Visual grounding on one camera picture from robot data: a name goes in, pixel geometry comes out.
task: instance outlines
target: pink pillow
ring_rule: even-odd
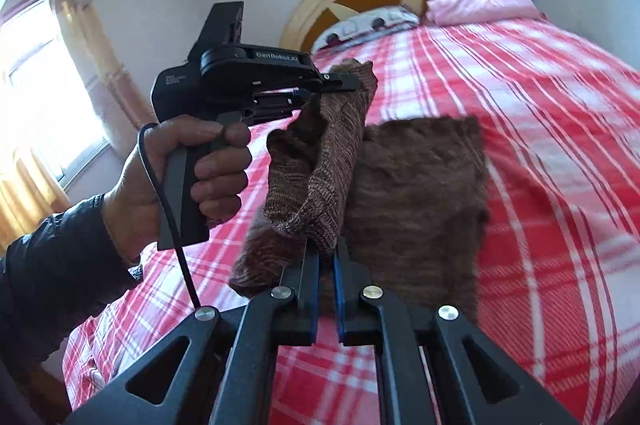
[[[430,0],[427,7],[427,20],[437,26],[539,19],[542,15],[531,0]]]

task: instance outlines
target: metal bolt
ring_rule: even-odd
[[[291,288],[289,286],[276,286],[271,290],[271,296],[274,299],[284,300],[291,296]]]
[[[367,299],[379,299],[385,294],[380,286],[367,286],[362,290],[362,294]]]
[[[438,316],[444,320],[455,320],[460,312],[453,306],[441,306],[438,310]]]
[[[213,320],[216,316],[216,309],[212,306],[203,306],[201,308],[196,309],[195,312],[196,319],[200,322],[206,322],[208,320]]]

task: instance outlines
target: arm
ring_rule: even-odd
[[[170,120],[145,135],[158,177],[178,145],[219,137],[222,126],[194,118]],[[242,124],[225,132],[232,145],[196,164],[200,180],[191,196],[213,224],[240,208],[251,162],[250,133]],[[0,259],[0,361],[14,376],[45,360],[62,339],[142,279],[128,271],[140,251],[158,238],[158,201],[134,150],[114,189],[48,217],[31,235],[12,243]]]

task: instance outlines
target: human hand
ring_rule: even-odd
[[[185,115],[146,132],[145,150],[156,177],[162,179],[164,161],[179,145],[204,144],[220,137],[222,130],[222,125],[215,121]],[[242,204],[238,194],[248,183],[244,170],[252,159],[247,147],[251,133],[246,125],[229,125],[225,140],[230,147],[212,152],[196,163],[199,181],[191,187],[191,198],[199,203],[211,227],[226,223],[238,213]],[[146,245],[158,240],[158,210],[158,197],[136,147],[102,205],[102,217],[114,245],[130,261],[135,261]]]

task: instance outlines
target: plaid bedsheet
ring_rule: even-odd
[[[316,58],[373,60],[367,121],[479,117],[491,222],[478,256],[479,322],[585,424],[602,423],[640,373],[640,73],[543,21],[420,27]],[[203,304],[226,284],[267,188],[269,131],[255,127],[242,211],[186,250]],[[82,405],[191,312],[174,254],[149,247],[145,281],[79,326],[63,363]],[[271,423],[378,423],[369,347],[281,347]]]

